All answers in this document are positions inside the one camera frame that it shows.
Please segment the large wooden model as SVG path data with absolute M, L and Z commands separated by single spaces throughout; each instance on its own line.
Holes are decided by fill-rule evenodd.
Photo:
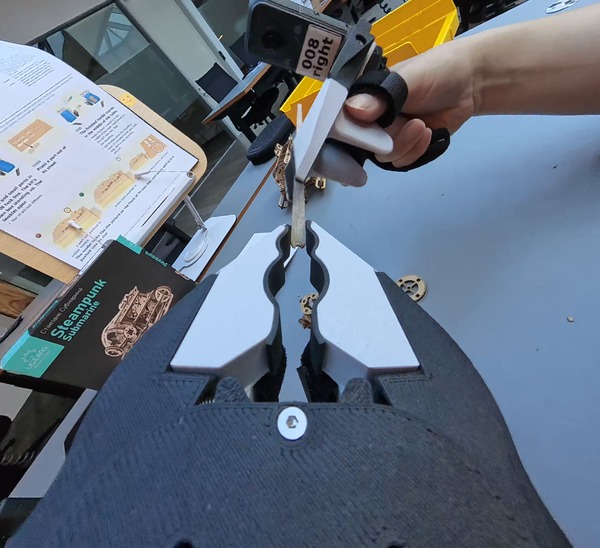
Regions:
M 273 171 L 274 181 L 280 190 L 280 198 L 278 200 L 278 206 L 281 209 L 287 209 L 292 203 L 291 188 L 292 182 L 288 182 L 286 173 L 288 165 L 292 157 L 293 137 L 289 136 L 288 140 L 284 144 L 277 144 L 275 146 L 275 165 Z M 304 198 L 307 203 L 310 197 L 318 191 L 324 191 L 326 188 L 326 180 L 323 177 L 311 177 L 305 183 L 304 186 Z

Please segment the wooden stick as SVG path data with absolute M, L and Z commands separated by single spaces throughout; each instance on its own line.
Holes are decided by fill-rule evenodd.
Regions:
M 296 170 L 298 169 L 299 157 L 297 149 L 299 146 L 299 132 L 303 124 L 303 107 L 302 104 L 297 105 L 296 109 L 296 136 L 293 141 L 293 196 L 292 196 L 292 229 L 290 242 L 293 248 L 304 248 L 306 243 L 305 231 L 305 185 L 304 182 L 296 179 Z

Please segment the wooden wheel disc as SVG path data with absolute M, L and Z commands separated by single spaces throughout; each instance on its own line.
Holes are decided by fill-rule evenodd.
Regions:
M 418 275 L 406 274 L 401 276 L 395 283 L 416 302 L 426 295 L 426 283 Z

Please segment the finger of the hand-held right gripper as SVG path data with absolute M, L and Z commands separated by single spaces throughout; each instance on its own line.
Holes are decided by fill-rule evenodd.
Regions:
M 326 79 L 303 124 L 297 128 L 292 146 L 295 181 L 304 183 L 348 97 L 348 89 Z

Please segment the brown edged desk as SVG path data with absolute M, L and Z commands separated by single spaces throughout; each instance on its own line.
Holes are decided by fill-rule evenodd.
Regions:
M 236 86 L 218 103 L 218 105 L 208 114 L 202 121 L 207 124 L 212 121 L 222 120 L 233 114 L 236 105 L 250 94 L 250 91 L 258 83 L 258 81 L 266 75 L 271 69 L 271 65 L 264 62 L 259 63 L 244 79 L 239 81 Z

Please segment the black model kit box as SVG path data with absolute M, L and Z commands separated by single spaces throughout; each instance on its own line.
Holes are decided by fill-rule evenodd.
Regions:
M 1 381 L 70 396 L 99 390 L 151 327 L 196 283 L 152 253 L 120 237 L 8 348 Z

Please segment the black cushion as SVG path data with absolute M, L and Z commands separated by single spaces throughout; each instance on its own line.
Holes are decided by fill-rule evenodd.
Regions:
M 295 129 L 287 115 L 282 114 L 259 133 L 247 149 L 246 157 L 251 164 L 258 166 L 275 156 L 276 145 L 285 144 Z

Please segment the printed instruction sheet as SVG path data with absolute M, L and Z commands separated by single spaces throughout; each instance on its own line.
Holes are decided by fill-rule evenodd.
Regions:
M 198 159 L 39 49 L 1 42 L 1 230 L 82 269 L 139 241 Z

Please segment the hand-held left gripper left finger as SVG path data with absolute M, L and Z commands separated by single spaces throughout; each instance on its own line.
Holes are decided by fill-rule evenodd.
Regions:
M 220 269 L 170 362 L 173 370 L 234 377 L 251 388 L 252 400 L 278 401 L 287 357 L 275 297 L 285 282 L 290 229 L 253 235 Z

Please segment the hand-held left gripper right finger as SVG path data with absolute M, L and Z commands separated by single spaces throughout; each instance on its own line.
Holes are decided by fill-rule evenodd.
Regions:
M 306 223 L 310 339 L 298 375 L 309 402 L 336 402 L 352 379 L 415 372 L 419 361 L 394 311 L 400 289 L 315 222 Z

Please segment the person's right hand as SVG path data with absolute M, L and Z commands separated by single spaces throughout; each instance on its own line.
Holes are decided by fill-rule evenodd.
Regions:
M 389 68 L 405 81 L 408 94 L 386 128 L 393 150 L 376 155 L 377 164 L 412 165 L 427 151 L 434 131 L 445 128 L 452 134 L 475 114 L 474 39 L 458 37 Z

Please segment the small wooden model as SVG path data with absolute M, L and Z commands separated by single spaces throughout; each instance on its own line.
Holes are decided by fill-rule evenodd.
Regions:
M 302 311 L 302 316 L 299 319 L 299 324 L 304 329 L 311 328 L 312 311 L 313 311 L 314 304 L 316 303 L 316 300 L 318 298 L 319 298 L 318 293 L 309 293 L 299 301 L 300 306 L 301 306 L 301 311 Z

